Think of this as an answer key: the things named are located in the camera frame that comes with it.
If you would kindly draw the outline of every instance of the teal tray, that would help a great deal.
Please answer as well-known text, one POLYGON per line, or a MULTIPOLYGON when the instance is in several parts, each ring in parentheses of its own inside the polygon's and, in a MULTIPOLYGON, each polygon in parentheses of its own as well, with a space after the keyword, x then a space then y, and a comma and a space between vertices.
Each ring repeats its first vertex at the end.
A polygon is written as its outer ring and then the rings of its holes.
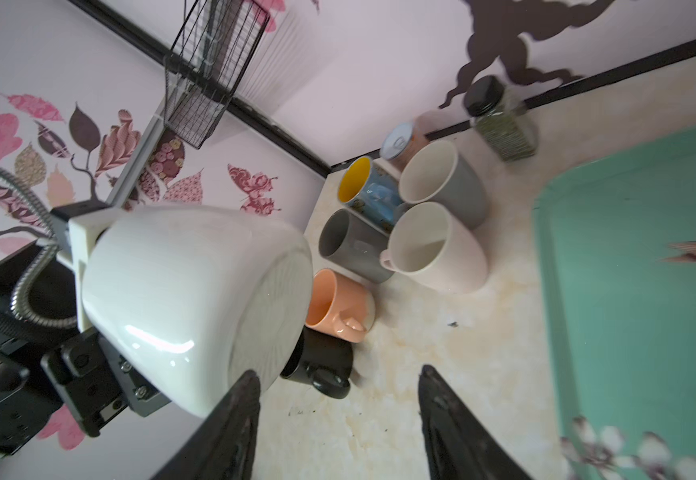
POLYGON ((696 480, 696 128, 555 178, 534 220, 570 464, 696 480))

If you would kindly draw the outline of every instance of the countertop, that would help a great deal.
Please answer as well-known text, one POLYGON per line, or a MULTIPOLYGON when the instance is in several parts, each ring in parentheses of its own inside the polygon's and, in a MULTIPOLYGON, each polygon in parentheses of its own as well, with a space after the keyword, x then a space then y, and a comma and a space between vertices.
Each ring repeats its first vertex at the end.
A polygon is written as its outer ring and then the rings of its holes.
MULTIPOLYGON (((475 230, 490 274, 479 291, 446 296, 395 274, 370 287, 377 321, 354 348, 343 400, 276 380, 263 395, 255 478, 428 478, 418 375, 433 365, 534 478, 562 477, 532 207, 545 184, 597 158, 696 125, 696 58, 536 108, 541 147, 503 164, 473 131, 454 134, 491 201, 475 230)), ((315 249, 340 208, 331 174, 305 236, 315 249)))

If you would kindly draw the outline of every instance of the black wire basket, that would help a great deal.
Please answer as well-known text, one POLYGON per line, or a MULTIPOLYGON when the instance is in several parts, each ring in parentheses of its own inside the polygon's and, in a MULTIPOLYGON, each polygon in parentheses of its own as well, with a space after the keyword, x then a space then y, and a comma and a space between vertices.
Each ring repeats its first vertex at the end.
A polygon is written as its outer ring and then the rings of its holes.
POLYGON ((164 58, 164 123, 201 148, 247 71, 270 14, 255 0, 197 0, 164 58))

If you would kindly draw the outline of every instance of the black trim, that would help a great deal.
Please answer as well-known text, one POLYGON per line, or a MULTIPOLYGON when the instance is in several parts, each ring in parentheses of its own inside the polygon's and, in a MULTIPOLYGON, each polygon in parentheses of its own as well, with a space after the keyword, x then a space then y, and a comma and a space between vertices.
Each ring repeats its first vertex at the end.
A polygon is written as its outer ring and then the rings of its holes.
MULTIPOLYGON (((89 14, 99 23, 108 27, 113 33, 122 37, 122 39, 129 42, 134 48, 147 55, 154 62, 163 65, 164 58, 170 52, 170 49, 111 7, 105 5, 100 0, 68 1, 86 14, 89 14)), ((259 132, 263 137, 272 141, 277 147, 292 155, 318 175, 325 178, 331 172, 330 166, 308 151, 307 148, 284 130, 271 124, 267 118, 247 104, 247 102, 239 98, 233 98, 228 104, 227 112, 259 132)))
MULTIPOLYGON (((585 93, 586 91, 591 91, 596 88, 606 87, 617 82, 622 82, 623 80, 642 73, 650 72, 658 68, 667 67, 671 64, 682 62, 683 60, 688 60, 689 58, 696 57, 696 40, 691 42, 683 43, 677 47, 669 48, 668 50, 663 50, 662 52, 652 54, 648 57, 644 57, 635 62, 622 65, 612 70, 607 70, 600 74, 593 75, 592 77, 586 77, 578 82, 572 84, 564 85, 563 87, 554 88, 553 90, 546 91, 535 97, 530 97, 525 100, 527 108, 537 108, 545 104, 550 104, 554 101, 563 100, 565 98, 573 97, 577 94, 585 93)), ((470 125, 468 121, 461 122, 457 125, 452 125, 451 127, 443 128, 440 130, 432 131, 425 136, 429 140, 438 140, 439 138, 444 138, 452 134, 457 134, 461 131, 468 130, 470 125)), ((373 150, 367 154, 359 155, 358 157, 351 158, 342 163, 332 166, 332 172, 340 171, 353 163, 357 158, 364 156, 369 156, 371 158, 379 158, 380 150, 373 150)))

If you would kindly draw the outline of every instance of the can lid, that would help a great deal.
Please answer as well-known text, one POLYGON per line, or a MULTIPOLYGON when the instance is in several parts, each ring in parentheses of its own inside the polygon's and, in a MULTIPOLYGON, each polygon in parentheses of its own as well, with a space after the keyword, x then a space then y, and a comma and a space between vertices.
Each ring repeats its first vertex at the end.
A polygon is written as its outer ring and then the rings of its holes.
POLYGON ((504 93, 505 85, 495 75, 487 75, 471 85, 465 92, 462 104, 472 117, 480 117, 492 110, 502 100, 504 93))
POLYGON ((411 141, 411 132, 414 128, 415 125, 412 122, 407 122, 394 128, 391 133, 385 137, 385 141, 382 142, 380 156, 386 160, 392 160, 398 157, 406 146, 409 145, 411 141))

